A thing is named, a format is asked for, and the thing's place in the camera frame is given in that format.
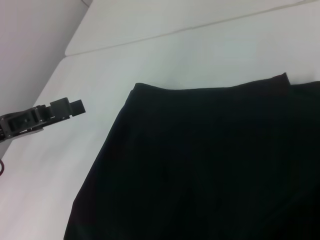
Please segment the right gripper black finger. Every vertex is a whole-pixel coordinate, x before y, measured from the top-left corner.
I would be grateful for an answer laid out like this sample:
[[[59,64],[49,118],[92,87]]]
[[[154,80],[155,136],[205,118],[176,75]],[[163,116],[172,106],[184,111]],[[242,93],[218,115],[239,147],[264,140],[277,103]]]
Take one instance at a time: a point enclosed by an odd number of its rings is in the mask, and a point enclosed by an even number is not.
[[[0,117],[0,141],[16,139],[42,131],[45,127],[65,121],[86,112],[83,102],[69,102],[62,98],[46,105],[37,105],[24,111]]]

